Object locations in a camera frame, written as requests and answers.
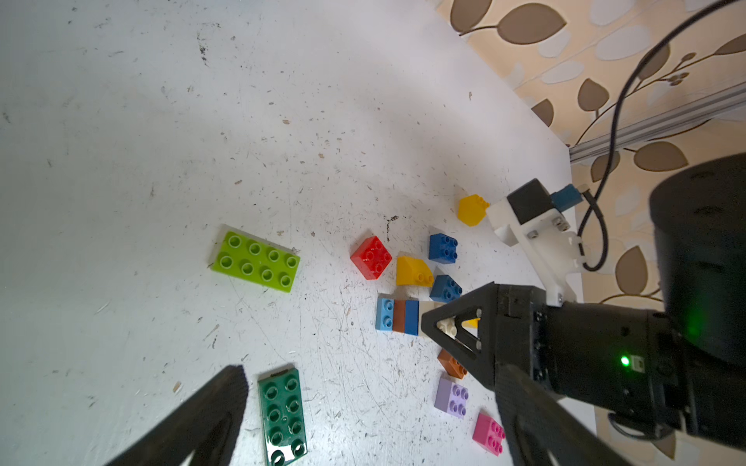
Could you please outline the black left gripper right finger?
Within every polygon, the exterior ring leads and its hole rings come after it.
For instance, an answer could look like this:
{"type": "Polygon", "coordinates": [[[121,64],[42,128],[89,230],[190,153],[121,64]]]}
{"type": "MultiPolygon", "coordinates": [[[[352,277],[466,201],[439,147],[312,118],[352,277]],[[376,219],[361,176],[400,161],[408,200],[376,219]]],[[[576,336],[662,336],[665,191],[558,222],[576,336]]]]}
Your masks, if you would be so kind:
{"type": "Polygon", "coordinates": [[[519,368],[498,367],[495,398],[514,464],[627,464],[519,368]]]}

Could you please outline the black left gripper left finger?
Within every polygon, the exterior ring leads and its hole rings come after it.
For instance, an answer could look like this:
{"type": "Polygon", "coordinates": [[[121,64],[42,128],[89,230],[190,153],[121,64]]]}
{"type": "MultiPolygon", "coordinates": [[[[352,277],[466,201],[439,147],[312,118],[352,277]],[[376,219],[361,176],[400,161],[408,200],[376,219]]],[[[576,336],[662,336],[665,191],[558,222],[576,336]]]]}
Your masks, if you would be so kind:
{"type": "Polygon", "coordinates": [[[249,394],[241,365],[229,365],[110,461],[112,465],[228,465],[249,394]]]}

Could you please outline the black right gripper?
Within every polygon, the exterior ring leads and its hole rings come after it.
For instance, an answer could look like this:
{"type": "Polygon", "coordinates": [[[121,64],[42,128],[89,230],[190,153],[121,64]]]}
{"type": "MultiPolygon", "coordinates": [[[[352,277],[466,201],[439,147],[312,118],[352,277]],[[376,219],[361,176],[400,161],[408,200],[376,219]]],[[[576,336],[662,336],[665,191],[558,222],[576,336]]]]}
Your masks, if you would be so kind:
{"type": "Polygon", "coordinates": [[[488,283],[426,313],[421,330],[485,388],[512,364],[542,388],[608,410],[620,431],[745,431],[744,369],[685,340],[662,312],[557,308],[538,287],[488,283]],[[455,339],[437,328],[447,318],[455,339]]]}

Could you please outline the blue square lego brick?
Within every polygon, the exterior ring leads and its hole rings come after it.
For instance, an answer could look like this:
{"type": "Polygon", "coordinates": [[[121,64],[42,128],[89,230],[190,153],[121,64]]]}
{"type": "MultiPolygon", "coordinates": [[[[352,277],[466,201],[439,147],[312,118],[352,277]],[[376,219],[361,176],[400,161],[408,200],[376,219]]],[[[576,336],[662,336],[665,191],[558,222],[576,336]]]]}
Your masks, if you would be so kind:
{"type": "Polygon", "coordinates": [[[404,332],[413,336],[418,336],[420,333],[420,302],[417,300],[405,301],[404,332]]]}

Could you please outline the brown lego brick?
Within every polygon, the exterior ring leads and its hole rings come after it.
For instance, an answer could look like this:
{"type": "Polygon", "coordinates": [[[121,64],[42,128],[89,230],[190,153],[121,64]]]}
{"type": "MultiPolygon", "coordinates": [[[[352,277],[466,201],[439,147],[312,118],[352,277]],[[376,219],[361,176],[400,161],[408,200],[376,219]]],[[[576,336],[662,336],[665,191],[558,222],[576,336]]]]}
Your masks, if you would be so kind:
{"type": "Polygon", "coordinates": [[[392,330],[398,333],[404,333],[406,330],[406,301],[394,301],[394,322],[392,330]]]}

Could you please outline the light blue lego brick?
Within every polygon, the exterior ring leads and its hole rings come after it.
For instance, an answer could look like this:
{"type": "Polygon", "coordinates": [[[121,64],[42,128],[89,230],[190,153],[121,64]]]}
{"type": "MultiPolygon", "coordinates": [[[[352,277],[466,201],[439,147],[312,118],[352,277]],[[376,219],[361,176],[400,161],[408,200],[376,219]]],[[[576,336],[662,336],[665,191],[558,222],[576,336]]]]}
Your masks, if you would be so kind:
{"type": "Polygon", "coordinates": [[[388,332],[394,329],[394,300],[386,297],[378,299],[375,328],[388,332]]]}

